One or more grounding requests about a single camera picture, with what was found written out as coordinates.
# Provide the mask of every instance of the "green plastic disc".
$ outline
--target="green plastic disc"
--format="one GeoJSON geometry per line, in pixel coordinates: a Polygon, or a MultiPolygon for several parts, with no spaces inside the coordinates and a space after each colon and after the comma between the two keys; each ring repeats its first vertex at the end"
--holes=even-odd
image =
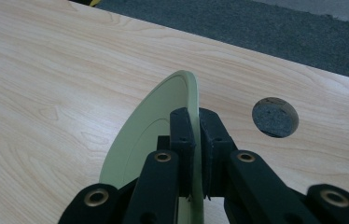
{"type": "Polygon", "coordinates": [[[196,77],[178,71],[162,81],[133,111],[105,158],[100,182],[118,189],[137,178],[159,135],[169,135],[170,113],[187,107],[196,141],[192,198],[180,198],[178,223],[203,223],[199,94],[196,77]]]}

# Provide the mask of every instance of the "wood grain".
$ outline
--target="wood grain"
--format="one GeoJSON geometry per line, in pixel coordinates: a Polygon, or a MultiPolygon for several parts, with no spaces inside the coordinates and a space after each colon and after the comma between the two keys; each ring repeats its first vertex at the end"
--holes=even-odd
{"type": "MultiPolygon", "coordinates": [[[[293,189],[349,190],[349,78],[64,0],[0,0],[0,223],[55,223],[141,100],[189,70],[201,106],[293,189]],[[300,126],[261,133],[254,104],[291,103],[300,126]]],[[[222,201],[205,223],[225,223],[222,201]]]]}

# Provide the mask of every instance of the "round hole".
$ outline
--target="round hole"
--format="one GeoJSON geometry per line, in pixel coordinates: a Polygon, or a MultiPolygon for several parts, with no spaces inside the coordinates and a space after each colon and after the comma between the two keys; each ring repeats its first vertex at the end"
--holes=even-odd
{"type": "Polygon", "coordinates": [[[154,224],[157,221],[157,217],[153,213],[144,213],[140,216],[140,222],[142,224],[154,224]]]}
{"type": "Polygon", "coordinates": [[[89,207],[99,206],[108,199],[108,192],[105,189],[94,189],[85,195],[84,203],[89,207]]]}
{"type": "Polygon", "coordinates": [[[155,160],[156,160],[156,161],[161,161],[161,162],[169,161],[171,158],[172,158],[172,157],[171,157],[170,154],[164,153],[164,152],[157,153],[157,154],[155,155],[155,160]]]}
{"type": "Polygon", "coordinates": [[[349,206],[349,200],[339,192],[331,189],[324,189],[320,196],[327,202],[337,207],[349,206]]]}
{"type": "Polygon", "coordinates": [[[299,217],[296,214],[292,214],[292,213],[285,214],[285,221],[286,221],[286,223],[291,223],[291,224],[302,224],[303,223],[301,217],[299,217]]]}
{"type": "Polygon", "coordinates": [[[252,162],[256,158],[253,155],[250,155],[248,153],[239,153],[238,154],[238,160],[245,161],[245,162],[252,162]]]}
{"type": "Polygon", "coordinates": [[[299,125],[299,117],[294,107],[274,97],[262,99],[254,105],[253,121],[260,131],[276,138],[290,136],[299,125]]]}

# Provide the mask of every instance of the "light green disc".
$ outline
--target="light green disc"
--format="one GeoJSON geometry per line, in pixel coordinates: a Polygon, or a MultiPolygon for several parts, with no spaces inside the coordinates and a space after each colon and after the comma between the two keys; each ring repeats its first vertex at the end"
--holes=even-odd
{"type": "Polygon", "coordinates": [[[100,182],[118,189],[140,175],[159,135],[169,135],[170,113],[187,107],[195,136],[193,197],[180,198],[178,223],[203,223],[199,94],[196,77],[178,71],[162,81],[133,111],[105,158],[100,182]]]}

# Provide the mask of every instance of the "screw hole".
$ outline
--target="screw hole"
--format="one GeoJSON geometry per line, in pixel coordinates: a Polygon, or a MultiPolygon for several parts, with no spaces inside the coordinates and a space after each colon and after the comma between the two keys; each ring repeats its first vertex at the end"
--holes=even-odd
{"type": "Polygon", "coordinates": [[[108,200],[108,192],[105,189],[94,189],[85,195],[84,203],[89,207],[99,206],[108,200]]]}
{"type": "Polygon", "coordinates": [[[256,158],[253,155],[250,155],[248,153],[239,153],[238,154],[238,160],[245,161],[245,162],[252,162],[256,158]]]}
{"type": "Polygon", "coordinates": [[[349,206],[349,200],[339,192],[331,189],[320,191],[320,196],[327,202],[337,207],[349,206]]]}
{"type": "Polygon", "coordinates": [[[171,155],[168,154],[168,153],[158,153],[155,155],[155,160],[156,161],[160,161],[160,162],[166,162],[166,161],[169,161],[171,159],[171,155]]]}

